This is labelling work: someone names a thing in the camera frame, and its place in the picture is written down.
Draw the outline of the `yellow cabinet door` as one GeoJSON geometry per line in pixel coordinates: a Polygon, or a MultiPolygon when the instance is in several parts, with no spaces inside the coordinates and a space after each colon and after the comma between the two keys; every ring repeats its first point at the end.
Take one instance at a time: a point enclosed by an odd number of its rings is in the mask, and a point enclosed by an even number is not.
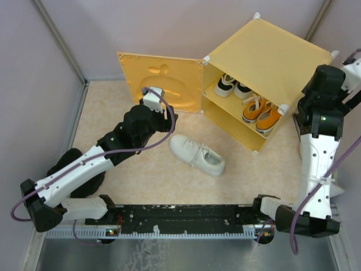
{"type": "Polygon", "coordinates": [[[118,53],[118,59],[133,101],[142,97],[143,87],[158,87],[175,110],[198,112],[201,109],[204,67],[195,59],[118,53]]]}

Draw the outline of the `black white sneaker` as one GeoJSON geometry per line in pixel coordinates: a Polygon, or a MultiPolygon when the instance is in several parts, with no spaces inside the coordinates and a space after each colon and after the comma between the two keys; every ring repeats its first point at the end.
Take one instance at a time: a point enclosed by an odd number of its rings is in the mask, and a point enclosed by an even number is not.
{"type": "Polygon", "coordinates": [[[226,98],[231,94],[237,83],[236,79],[225,73],[217,82],[214,91],[220,97],[226,98]]]}
{"type": "Polygon", "coordinates": [[[240,99],[248,99],[253,93],[254,91],[240,82],[234,87],[234,94],[240,99]]]}

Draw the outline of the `orange sneaker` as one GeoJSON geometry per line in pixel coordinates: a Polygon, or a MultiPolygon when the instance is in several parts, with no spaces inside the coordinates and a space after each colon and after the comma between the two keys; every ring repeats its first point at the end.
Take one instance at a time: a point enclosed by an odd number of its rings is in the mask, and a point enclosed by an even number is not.
{"type": "Polygon", "coordinates": [[[256,121],[256,130],[261,134],[268,134],[280,118],[278,107],[273,103],[268,103],[256,121]]]}
{"type": "Polygon", "coordinates": [[[258,94],[252,94],[243,101],[246,105],[243,110],[242,119],[246,123],[254,123],[270,102],[258,94]]]}

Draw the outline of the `yellow shoe cabinet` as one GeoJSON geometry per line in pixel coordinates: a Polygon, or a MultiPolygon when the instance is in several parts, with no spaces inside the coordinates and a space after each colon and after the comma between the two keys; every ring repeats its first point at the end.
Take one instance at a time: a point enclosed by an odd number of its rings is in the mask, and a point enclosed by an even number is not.
{"type": "Polygon", "coordinates": [[[282,123],[292,116],[302,89],[316,67],[330,64],[338,51],[329,52],[263,19],[259,13],[204,58],[201,109],[204,115],[254,154],[270,142],[282,123]],[[214,91],[223,74],[230,75],[280,109],[273,130],[262,134],[246,123],[246,104],[231,93],[214,91]]]}

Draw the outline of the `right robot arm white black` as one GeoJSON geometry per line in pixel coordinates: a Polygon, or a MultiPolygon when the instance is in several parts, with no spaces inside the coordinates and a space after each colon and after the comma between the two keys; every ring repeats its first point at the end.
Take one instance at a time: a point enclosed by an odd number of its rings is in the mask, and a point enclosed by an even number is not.
{"type": "Polygon", "coordinates": [[[274,196],[259,195],[254,204],[273,219],[277,231],[313,238],[338,234],[332,218],[331,174],[343,135],[344,117],[360,103],[360,61],[348,60],[342,68],[320,65],[303,89],[296,120],[300,130],[301,185],[297,201],[288,206],[274,196]]]}

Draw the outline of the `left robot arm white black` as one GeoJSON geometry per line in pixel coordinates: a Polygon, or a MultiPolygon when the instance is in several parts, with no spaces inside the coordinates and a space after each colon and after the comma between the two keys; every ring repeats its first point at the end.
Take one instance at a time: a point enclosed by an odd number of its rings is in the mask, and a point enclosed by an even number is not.
{"type": "Polygon", "coordinates": [[[156,110],[146,104],[133,106],[113,130],[88,152],[68,150],[41,180],[20,184],[22,203],[39,233],[62,221],[103,218],[112,201],[108,196],[92,197],[105,178],[105,172],[126,159],[147,150],[157,132],[170,136],[178,115],[173,106],[156,110]]]}

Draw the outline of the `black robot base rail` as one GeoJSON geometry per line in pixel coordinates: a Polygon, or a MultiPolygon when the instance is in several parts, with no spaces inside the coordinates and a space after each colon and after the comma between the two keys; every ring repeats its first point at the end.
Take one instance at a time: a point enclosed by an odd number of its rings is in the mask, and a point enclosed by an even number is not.
{"type": "Polygon", "coordinates": [[[191,234],[242,233],[246,225],[260,225],[269,219],[260,211],[261,200],[252,205],[111,205],[102,218],[87,218],[86,225],[119,226],[121,233],[150,233],[158,226],[161,233],[191,234]]]}

